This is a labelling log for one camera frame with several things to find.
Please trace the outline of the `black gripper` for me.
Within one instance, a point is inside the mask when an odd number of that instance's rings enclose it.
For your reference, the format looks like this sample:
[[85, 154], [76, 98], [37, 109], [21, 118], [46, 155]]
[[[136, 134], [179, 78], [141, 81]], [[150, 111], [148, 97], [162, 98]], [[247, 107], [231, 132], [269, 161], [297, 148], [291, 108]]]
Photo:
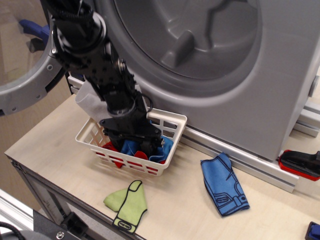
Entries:
[[147, 113], [144, 99], [136, 98], [127, 112], [112, 112], [110, 119], [103, 119], [99, 124], [118, 152], [121, 152], [125, 140], [131, 140], [140, 144], [141, 151], [150, 160], [159, 155], [164, 140], [161, 130], [147, 119]]

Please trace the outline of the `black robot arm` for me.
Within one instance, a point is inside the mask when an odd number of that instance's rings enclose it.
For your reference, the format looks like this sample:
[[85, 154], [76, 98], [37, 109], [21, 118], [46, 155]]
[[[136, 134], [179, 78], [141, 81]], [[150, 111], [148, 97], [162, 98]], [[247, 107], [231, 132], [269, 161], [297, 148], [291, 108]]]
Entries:
[[106, 103], [110, 118], [99, 125], [113, 146], [121, 150], [133, 141], [147, 157], [157, 153], [164, 140], [147, 119], [145, 95], [114, 47], [107, 52], [109, 37], [104, 19], [82, 0], [45, 0], [53, 23], [53, 41], [62, 67], [80, 74]]

